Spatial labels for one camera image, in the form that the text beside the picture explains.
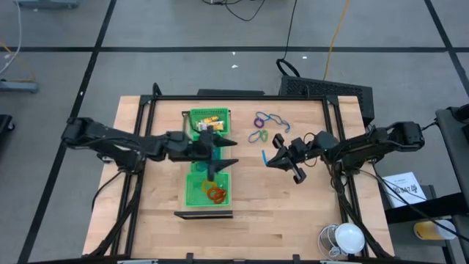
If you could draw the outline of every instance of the wooden table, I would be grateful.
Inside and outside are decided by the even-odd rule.
[[[346,137],[364,133],[357,98],[340,97],[339,102]],[[132,133],[138,104],[139,97],[121,97],[114,127]],[[261,150],[265,150],[267,158],[275,155],[271,143],[275,133],[282,133],[285,142],[289,142],[307,132],[325,130],[322,104],[297,100],[159,100],[152,134],[181,130],[181,111],[209,107],[227,107],[232,113],[231,138],[238,142],[232,147],[232,157],[240,160],[232,166],[234,218],[183,220],[174,216],[178,210],[181,166],[186,165],[148,161],[132,257],[183,259],[186,253],[193,252],[196,259],[291,260],[293,254],[299,254],[302,260],[324,259],[317,248],[317,236],[324,226],[340,222],[339,204],[324,163],[318,161],[313,168],[301,165],[308,177],[296,185],[292,172],[265,167],[261,155]],[[252,122],[256,111],[279,114],[292,125],[291,131],[285,133],[285,127],[266,122],[269,140],[248,143],[249,134],[255,131]],[[330,115],[336,126],[332,107]],[[373,172],[367,165],[363,169]],[[105,165],[100,184],[115,171],[115,165]],[[95,249],[114,224],[123,179],[113,182],[97,198],[84,253]],[[364,224],[384,250],[394,254],[377,181],[362,174],[355,176],[355,184]],[[124,227],[121,245],[127,231]]]

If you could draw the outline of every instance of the yellow object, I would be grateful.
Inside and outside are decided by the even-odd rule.
[[[217,184],[216,184],[215,182],[211,182],[211,181],[208,181],[208,180],[204,180],[204,181],[202,182],[202,191],[203,191],[204,193],[207,193],[207,191],[208,191],[208,190],[205,188],[206,185],[209,185],[209,186],[210,186],[209,189],[215,188],[215,187],[217,186]]]
[[[215,121],[218,121],[218,117],[217,117],[217,116],[214,116],[214,117],[207,117],[207,118],[205,118],[204,120],[202,120],[202,122],[205,122],[205,123],[210,123],[210,122],[215,122]]]
[[[5,49],[5,51],[8,51],[8,53],[13,56],[14,53],[5,45],[5,43],[0,42],[0,45]],[[34,75],[34,72],[31,70],[31,68],[19,57],[16,56],[16,60],[20,63],[21,67],[23,67],[25,70],[29,71],[29,74],[31,74],[31,78],[29,79],[13,79],[13,80],[8,80],[8,81],[17,81],[17,82],[35,82],[36,81],[36,76]]]
[[[438,224],[443,225],[450,230],[455,231],[453,223],[448,220],[437,220]],[[451,240],[454,239],[456,236],[448,232],[448,230],[444,230],[442,227],[437,226],[435,223],[431,221],[423,221],[415,224],[413,226],[413,231],[418,238],[421,240]]]
[[[336,33],[334,33],[334,36],[332,37],[332,41],[330,42],[328,60],[325,63],[324,77],[322,77],[323,81],[328,75],[329,60],[330,60],[330,55],[332,54],[332,47],[334,47],[334,42],[336,41],[336,37],[339,34],[340,27],[342,26],[342,22],[344,22],[345,13],[347,12],[347,8],[349,7],[349,4],[350,4],[350,0],[345,0],[345,7],[344,7],[344,10],[342,11],[342,15],[340,16],[339,25],[337,25]]]
[[[217,121],[217,122],[210,122],[207,124],[207,126],[213,126],[214,131],[222,131],[223,130],[223,121]]]

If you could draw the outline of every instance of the black floor stripe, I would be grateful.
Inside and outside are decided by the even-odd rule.
[[[83,102],[83,97],[85,95],[86,88],[88,87],[88,83],[91,78],[93,69],[95,68],[97,55],[99,54],[98,50],[103,44],[104,36],[106,35],[109,21],[111,20],[112,12],[114,11],[115,6],[116,0],[111,0],[108,6],[108,10],[106,12],[106,16],[104,17],[103,24],[101,25],[100,33],[97,36],[94,50],[92,52],[91,58],[89,59],[88,67],[85,70],[85,74],[81,82],[77,97],[75,99],[75,103],[73,104],[73,108],[70,113],[71,117],[77,117],[78,112],[80,111],[81,103]],[[60,166],[62,165],[62,162],[64,160],[65,152],[66,147],[61,144],[59,146],[59,149],[57,150],[57,154],[53,161],[52,169],[45,184],[45,188],[40,198],[39,205],[37,206],[36,213],[34,214],[34,218],[28,231],[28,235],[26,236],[23,248],[21,249],[21,253],[18,258],[18,263],[20,264],[27,263],[29,257],[31,256],[31,252],[34,247],[34,242],[36,241],[37,233],[40,230],[40,226],[43,222],[49,200],[51,199],[53,187],[55,186],[57,177],[59,175]]]
[[[461,52],[469,52],[469,47],[458,48]],[[93,52],[94,47],[23,47],[21,52]],[[213,46],[213,47],[101,47],[99,52],[141,52],[141,53],[173,53],[173,52],[284,52],[282,46]],[[288,47],[288,52],[328,52],[329,47]],[[448,51],[446,47],[335,47],[333,52],[363,53],[439,53]]]
[[[464,89],[469,95],[468,76],[466,75],[464,67],[461,65],[461,62],[459,61],[459,58],[456,55],[457,50],[461,50],[460,52],[467,52],[468,49],[467,48],[453,48],[453,45],[451,44],[451,41],[449,40],[448,35],[446,34],[445,29],[443,28],[440,18],[438,17],[435,7],[433,7],[432,1],[425,0],[425,4],[430,12],[430,15],[432,16],[435,26],[437,27],[438,33],[440,33],[441,40],[445,44],[445,47],[448,49],[449,57],[451,58],[451,61],[453,62],[453,66],[456,69],[457,75],[459,76],[459,79],[461,80],[461,83]]]

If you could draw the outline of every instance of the black metal frame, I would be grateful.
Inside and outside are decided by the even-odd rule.
[[[335,118],[336,118],[336,124],[337,124],[337,129],[339,132],[339,138],[340,140],[345,140],[345,132],[344,132],[344,125],[342,123],[342,118],[341,118],[341,112],[339,108],[339,99],[336,95],[328,95],[328,96],[298,96],[298,97],[293,97],[293,96],[269,96],[269,95],[263,95],[259,97],[254,97],[254,96],[220,96],[220,95],[213,95],[213,96],[197,96],[197,95],[162,95],[160,90],[158,89],[157,85],[153,86],[153,95],[142,95],[140,97],[140,103],[139,103],[139,110],[137,111],[137,118],[136,118],[136,124],[135,124],[135,130],[134,133],[138,134],[140,133],[141,130],[141,123],[143,120],[143,112],[145,106],[149,103],[149,113],[148,113],[148,120],[147,120],[147,126],[145,128],[145,136],[150,135],[151,130],[152,130],[152,124],[153,120],[155,118],[155,107],[156,107],[156,101],[157,100],[278,100],[278,101],[283,101],[283,100],[315,100],[315,101],[320,101],[322,103],[322,109],[324,112],[324,120],[325,120],[325,127],[326,131],[328,133],[333,134],[333,129],[332,129],[332,121],[330,118],[330,112],[329,112],[329,104],[333,106],[334,113],[335,113]],[[144,176],[144,171],[142,171],[139,175],[137,175],[137,181],[140,183],[143,183],[143,176]],[[127,204],[127,199],[130,191],[130,182],[131,182],[131,175],[126,175],[125,176],[125,182],[124,186],[122,188],[122,196],[121,196],[121,203],[119,205],[119,214],[118,217],[122,215],[123,209],[125,209],[125,206]],[[348,179],[348,185],[349,185],[349,192],[350,192],[350,200],[352,202],[352,206],[355,210],[355,212],[358,214],[358,216],[361,219],[360,216],[360,208],[358,206],[358,196],[357,192],[355,189],[355,183],[353,182],[353,177],[350,177]],[[127,236],[127,240],[125,243],[125,255],[131,256],[132,255],[132,246],[133,246],[133,239],[135,236],[135,228],[136,228],[136,219],[139,211],[138,207],[139,203],[137,202],[137,206],[134,208],[131,217],[130,217],[130,223],[129,223],[129,232]],[[340,206],[340,213],[341,213],[341,221],[343,223],[348,222],[347,218],[347,213],[345,212],[345,209],[339,204]],[[216,215],[211,216],[207,215],[207,212],[175,212],[174,214],[176,216],[179,216],[183,219],[212,219],[212,218],[232,218],[232,211],[212,211],[210,213],[216,213]],[[116,255],[119,249],[119,242],[120,242],[120,233],[116,236],[112,247],[111,247],[111,255]],[[368,251],[366,247],[364,250],[361,252],[362,256],[368,257]]]

